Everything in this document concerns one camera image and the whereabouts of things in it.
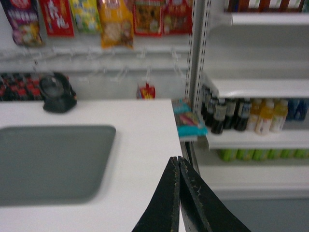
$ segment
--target purple snack bag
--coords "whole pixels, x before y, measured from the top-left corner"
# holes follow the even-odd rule
[[[17,45],[42,46],[38,8],[35,0],[0,0],[13,29]]]

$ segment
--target red snack bag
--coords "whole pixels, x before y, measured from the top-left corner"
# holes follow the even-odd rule
[[[138,99],[154,99],[155,98],[155,87],[150,86],[148,82],[144,87],[138,86],[137,90]]]
[[[0,0],[17,45],[42,46],[35,0]]]
[[[191,34],[192,33],[192,1],[167,0],[164,9],[164,34]]]
[[[40,0],[48,36],[74,37],[68,0]]]
[[[133,6],[134,33],[144,36],[162,36],[162,0],[136,0]]]

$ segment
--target yellow bottle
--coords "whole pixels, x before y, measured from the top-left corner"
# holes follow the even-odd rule
[[[274,109],[274,117],[270,126],[272,132],[282,131],[288,111],[288,101],[281,99]]]
[[[248,131],[253,131],[256,127],[257,121],[259,119],[259,115],[261,113],[261,103],[262,99],[256,98],[252,102],[251,110],[250,110],[250,115],[247,123],[247,130]]]
[[[266,105],[261,110],[261,114],[255,128],[255,132],[257,134],[268,134],[272,118],[274,116],[274,106],[275,103],[273,101],[266,101]]]

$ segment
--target yellow snack bag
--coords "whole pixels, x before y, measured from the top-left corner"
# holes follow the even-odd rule
[[[79,32],[102,32],[97,0],[70,0],[70,5]]]
[[[98,0],[103,48],[117,45],[133,47],[133,14],[130,9],[132,1]]]

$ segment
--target packaged snack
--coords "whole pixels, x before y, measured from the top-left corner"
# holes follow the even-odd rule
[[[181,114],[191,111],[190,102],[187,99],[172,100],[172,107],[174,114]]]
[[[102,32],[96,0],[70,0],[70,5],[79,32]]]
[[[39,0],[48,36],[74,37],[68,0]]]
[[[133,47],[133,14],[131,1],[98,0],[98,13],[102,26],[103,48],[124,45]]]
[[[163,29],[165,34],[192,33],[192,2],[168,0],[164,10]]]
[[[42,46],[36,0],[0,0],[17,45]]]
[[[155,98],[155,87],[150,86],[148,82],[144,87],[138,86],[137,90],[138,99],[154,99]]]
[[[179,137],[204,136],[208,133],[204,123],[192,112],[174,114]]]
[[[133,7],[134,33],[161,36],[163,5],[162,0],[136,0]]]

